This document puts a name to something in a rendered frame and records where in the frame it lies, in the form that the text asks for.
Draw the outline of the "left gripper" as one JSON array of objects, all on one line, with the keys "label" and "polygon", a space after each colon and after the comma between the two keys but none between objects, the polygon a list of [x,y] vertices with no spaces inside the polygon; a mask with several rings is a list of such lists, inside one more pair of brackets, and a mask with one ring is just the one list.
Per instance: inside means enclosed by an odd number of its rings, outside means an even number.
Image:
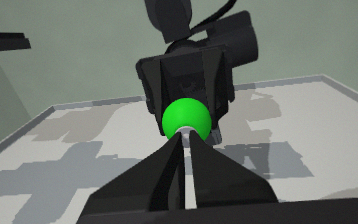
[{"label": "left gripper", "polygon": [[148,111],[155,115],[156,121],[158,119],[161,136],[166,136],[162,127],[165,110],[182,98],[204,104],[210,113],[211,128],[217,128],[219,119],[229,110],[228,100],[230,103],[235,100],[232,63],[232,48],[227,43],[200,48],[189,45],[171,53],[139,59],[135,68],[142,81]]}]

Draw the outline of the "green ball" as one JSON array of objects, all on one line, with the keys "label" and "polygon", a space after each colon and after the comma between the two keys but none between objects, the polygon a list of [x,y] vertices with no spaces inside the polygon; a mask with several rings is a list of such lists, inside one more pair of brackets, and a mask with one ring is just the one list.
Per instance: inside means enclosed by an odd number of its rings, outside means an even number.
[{"label": "green ball", "polygon": [[208,137],[212,121],[206,106],[192,98],[182,98],[171,103],[162,118],[163,131],[170,139],[183,126],[195,128],[203,141]]}]

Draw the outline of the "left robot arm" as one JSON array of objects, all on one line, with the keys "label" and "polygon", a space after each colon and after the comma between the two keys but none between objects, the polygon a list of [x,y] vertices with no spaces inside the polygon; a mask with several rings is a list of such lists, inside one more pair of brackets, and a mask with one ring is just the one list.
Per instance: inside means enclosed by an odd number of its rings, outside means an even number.
[{"label": "left robot arm", "polygon": [[[232,48],[232,68],[258,60],[257,38],[248,11],[244,10],[190,30],[191,0],[144,0],[144,2],[148,18],[152,25],[162,32],[165,44],[202,31],[207,32],[207,38],[196,42],[190,39],[178,41],[173,45],[170,53],[176,48],[189,45],[200,48],[227,43]],[[211,128],[204,142],[212,148],[213,145],[221,144],[222,136],[219,132],[218,124],[216,129]]]}]

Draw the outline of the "grey table edge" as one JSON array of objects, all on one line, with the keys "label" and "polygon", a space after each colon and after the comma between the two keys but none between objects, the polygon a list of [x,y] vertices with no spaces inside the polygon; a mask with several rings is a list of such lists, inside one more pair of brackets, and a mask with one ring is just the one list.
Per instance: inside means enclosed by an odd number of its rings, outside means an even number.
[{"label": "grey table edge", "polygon": [[[244,90],[244,89],[253,89],[253,88],[262,88],[262,87],[271,87],[271,86],[280,86],[280,85],[289,85],[289,84],[298,84],[298,83],[307,83],[307,82],[316,82],[323,81],[339,92],[345,94],[351,99],[358,102],[358,92],[347,87],[346,85],[330,78],[325,74],[319,75],[310,75],[302,77],[293,77],[285,79],[276,79],[268,81],[259,81],[259,82],[250,82],[242,84],[233,84],[235,90]],[[127,102],[136,102],[136,101],[145,101],[146,95],[137,95],[137,96],[128,96],[128,97],[119,97],[119,98],[110,98],[102,100],[93,100],[93,101],[84,101],[84,102],[75,102],[75,103],[66,103],[66,104],[57,104],[51,105],[49,108],[44,110],[42,113],[37,115],[35,118],[30,120],[28,123],[20,127],[18,130],[13,132],[11,135],[6,137],[0,142],[0,152],[12,144],[15,140],[29,131],[32,127],[46,118],[55,110],[63,109],[72,109],[72,108],[81,108],[81,107],[90,107],[90,106],[99,106],[99,105],[109,105],[109,104],[118,104],[118,103],[127,103]]]}]

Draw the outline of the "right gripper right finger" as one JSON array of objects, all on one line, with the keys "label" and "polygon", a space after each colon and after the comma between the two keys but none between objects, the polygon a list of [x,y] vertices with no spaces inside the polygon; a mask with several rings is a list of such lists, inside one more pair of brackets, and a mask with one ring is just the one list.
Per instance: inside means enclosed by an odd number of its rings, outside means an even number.
[{"label": "right gripper right finger", "polygon": [[197,208],[277,203],[267,180],[189,133]]}]

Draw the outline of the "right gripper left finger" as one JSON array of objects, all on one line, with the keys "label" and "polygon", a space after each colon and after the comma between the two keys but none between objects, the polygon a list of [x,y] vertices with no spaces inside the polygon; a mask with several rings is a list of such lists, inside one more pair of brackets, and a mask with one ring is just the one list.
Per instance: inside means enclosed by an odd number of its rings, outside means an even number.
[{"label": "right gripper left finger", "polygon": [[90,194],[79,218],[93,213],[140,209],[150,212],[185,209],[181,132],[176,132],[160,149]]}]

